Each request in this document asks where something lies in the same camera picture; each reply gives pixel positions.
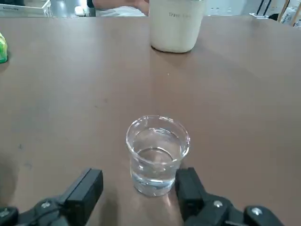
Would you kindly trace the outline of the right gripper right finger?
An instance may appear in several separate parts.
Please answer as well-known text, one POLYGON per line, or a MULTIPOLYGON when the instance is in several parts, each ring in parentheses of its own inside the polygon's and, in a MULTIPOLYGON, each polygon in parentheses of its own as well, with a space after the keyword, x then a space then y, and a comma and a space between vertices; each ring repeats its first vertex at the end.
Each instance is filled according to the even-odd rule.
POLYGON ((246 206, 243 211, 222 196, 208 193, 194 168, 178 169, 175 191, 185 226, 282 226, 268 208, 246 206))

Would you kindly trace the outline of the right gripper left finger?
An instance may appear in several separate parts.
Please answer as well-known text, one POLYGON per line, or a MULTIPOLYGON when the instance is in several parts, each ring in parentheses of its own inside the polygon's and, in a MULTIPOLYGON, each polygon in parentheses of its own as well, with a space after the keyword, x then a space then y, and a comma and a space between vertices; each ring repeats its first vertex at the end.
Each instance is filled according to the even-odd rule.
POLYGON ((0 209, 2 226, 85 226, 103 192, 103 172, 89 168, 62 194, 41 200, 28 211, 0 209))

